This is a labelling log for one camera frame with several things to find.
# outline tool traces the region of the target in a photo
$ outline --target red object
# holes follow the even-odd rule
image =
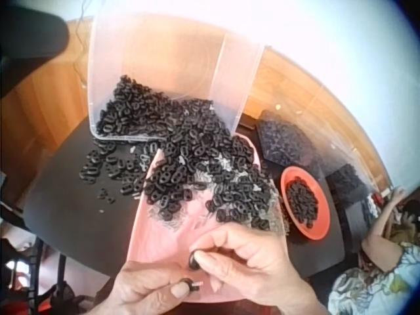
[[[384,205],[385,201],[382,198],[382,196],[380,195],[380,193],[374,192],[372,194],[372,199],[373,199],[373,202],[375,203],[376,206],[378,206],[381,209],[383,208],[383,205]]]
[[[295,180],[296,177],[300,177],[306,182],[306,185],[314,192],[315,198],[318,200],[318,218],[314,221],[314,226],[312,228],[307,228],[305,224],[299,223],[290,208],[289,200],[287,200],[286,187],[291,181]],[[327,235],[330,223],[329,206],[327,198],[315,178],[305,170],[296,166],[291,166],[284,170],[280,179],[280,187],[282,189],[282,196],[287,212],[289,212],[291,220],[302,234],[312,240],[320,240]]]

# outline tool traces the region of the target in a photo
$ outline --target hand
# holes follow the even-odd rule
[[[90,315],[163,314],[179,305],[189,294],[185,271],[177,264],[151,266],[126,262],[115,279],[110,296]]]
[[[416,219],[415,215],[408,215],[408,212],[404,212],[401,218],[401,226],[404,230],[409,232],[410,239],[413,240],[416,235],[416,227],[414,220]]]
[[[206,250],[197,250],[194,258],[210,275],[213,291],[228,284],[246,299],[277,306],[284,314],[327,314],[292,266],[284,244],[275,233],[225,224],[200,237],[190,250]],[[238,259],[228,257],[229,251]]]
[[[398,205],[401,201],[404,200],[406,196],[407,192],[404,187],[399,186],[392,191],[391,202],[393,202],[395,205]]]

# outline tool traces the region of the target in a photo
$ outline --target pile of black rubber pieces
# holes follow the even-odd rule
[[[318,218],[318,200],[314,192],[303,179],[297,177],[287,185],[286,195],[295,218],[299,223],[305,223],[307,228],[312,228]]]
[[[103,165],[110,179],[121,181],[122,194],[140,194],[144,186],[147,203],[159,205],[164,221],[173,219],[182,201],[193,199],[193,191],[215,184],[213,199],[205,206],[209,213],[216,213],[218,222],[250,222],[253,228],[269,230],[269,221],[261,218],[269,210],[272,197],[266,168],[259,171],[253,163],[254,149],[246,139],[230,135],[212,104],[201,99],[170,100],[124,75],[114,91],[114,100],[101,111],[97,133],[142,134],[163,140],[139,144],[143,154],[130,161],[112,155],[118,142],[94,140],[100,150],[88,155],[89,162],[80,177],[94,184],[89,173],[99,172],[98,166]],[[158,148],[165,157],[143,185]],[[230,167],[224,166],[227,161]],[[211,182],[197,181],[200,172]],[[98,197],[107,198],[106,192],[101,190]]]

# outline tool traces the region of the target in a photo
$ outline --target white wall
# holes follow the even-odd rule
[[[17,0],[65,20],[82,0]],[[101,0],[86,0],[92,15]],[[271,45],[317,77],[374,143],[394,185],[420,185],[420,44],[386,0],[119,0],[222,26]]]

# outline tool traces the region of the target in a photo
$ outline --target fingernail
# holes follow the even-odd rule
[[[216,264],[216,259],[204,251],[196,251],[194,253],[194,258],[203,269],[212,270]]]
[[[185,282],[179,282],[171,288],[171,293],[177,299],[180,299],[181,297],[186,297],[189,294],[189,292],[190,287],[188,287],[188,284]]]

